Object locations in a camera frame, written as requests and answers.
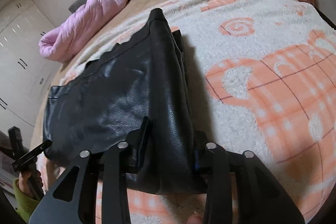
green sleeve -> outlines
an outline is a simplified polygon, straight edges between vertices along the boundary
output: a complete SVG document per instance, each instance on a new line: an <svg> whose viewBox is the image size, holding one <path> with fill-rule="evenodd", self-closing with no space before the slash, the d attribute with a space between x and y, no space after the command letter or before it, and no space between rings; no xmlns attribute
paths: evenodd
<svg viewBox="0 0 336 224"><path fill-rule="evenodd" d="M17 213L28 223L30 216L39 204L39 201L23 194L17 186L18 179L13 181L14 195L17 201Z"/></svg>

orange spiral pattern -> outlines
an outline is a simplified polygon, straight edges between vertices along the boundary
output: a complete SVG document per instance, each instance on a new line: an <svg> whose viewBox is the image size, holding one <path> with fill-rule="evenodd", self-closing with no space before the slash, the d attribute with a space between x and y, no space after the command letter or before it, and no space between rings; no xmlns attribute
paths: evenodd
<svg viewBox="0 0 336 224"><path fill-rule="evenodd" d="M219 30L224 35L245 37L254 33L254 20L249 17L239 17L223 22Z"/></svg>

cabinet handle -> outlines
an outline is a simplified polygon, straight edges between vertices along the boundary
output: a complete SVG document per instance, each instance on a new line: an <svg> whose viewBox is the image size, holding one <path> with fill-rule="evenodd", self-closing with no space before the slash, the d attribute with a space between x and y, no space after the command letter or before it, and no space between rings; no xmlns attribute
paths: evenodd
<svg viewBox="0 0 336 224"><path fill-rule="evenodd" d="M6 102L5 102L4 100L2 100L1 98L0 98L0 101L3 102L5 105L7 105Z"/></svg>
<svg viewBox="0 0 336 224"><path fill-rule="evenodd" d="M22 65L22 64L21 64L19 61L18 61L18 63L19 63L21 66L22 66L22 68L26 69L26 68L25 68L25 66L24 66L24 65Z"/></svg>
<svg viewBox="0 0 336 224"><path fill-rule="evenodd" d="M26 67L28 67L28 65L26 64L26 62L25 61L23 61L21 58L20 58L20 60L26 65Z"/></svg>

finger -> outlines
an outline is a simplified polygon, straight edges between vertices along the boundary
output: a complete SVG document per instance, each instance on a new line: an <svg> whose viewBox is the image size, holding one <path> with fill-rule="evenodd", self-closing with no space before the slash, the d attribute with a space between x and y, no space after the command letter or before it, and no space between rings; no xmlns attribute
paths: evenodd
<svg viewBox="0 0 336 224"><path fill-rule="evenodd" d="M32 175L31 171L24 171L20 173L19 178L22 178L22 180L27 181L28 178Z"/></svg>
<svg viewBox="0 0 336 224"><path fill-rule="evenodd" d="M203 217L201 217L200 214L193 214L190 216L187 220L186 224L202 224L203 222Z"/></svg>

pink blanket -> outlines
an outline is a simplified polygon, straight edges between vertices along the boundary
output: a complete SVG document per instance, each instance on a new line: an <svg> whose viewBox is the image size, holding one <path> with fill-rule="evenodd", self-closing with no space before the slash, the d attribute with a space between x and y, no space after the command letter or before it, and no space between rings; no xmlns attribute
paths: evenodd
<svg viewBox="0 0 336 224"><path fill-rule="evenodd" d="M61 63L71 60L126 4L127 0L86 0L62 25L41 38L40 54Z"/></svg>

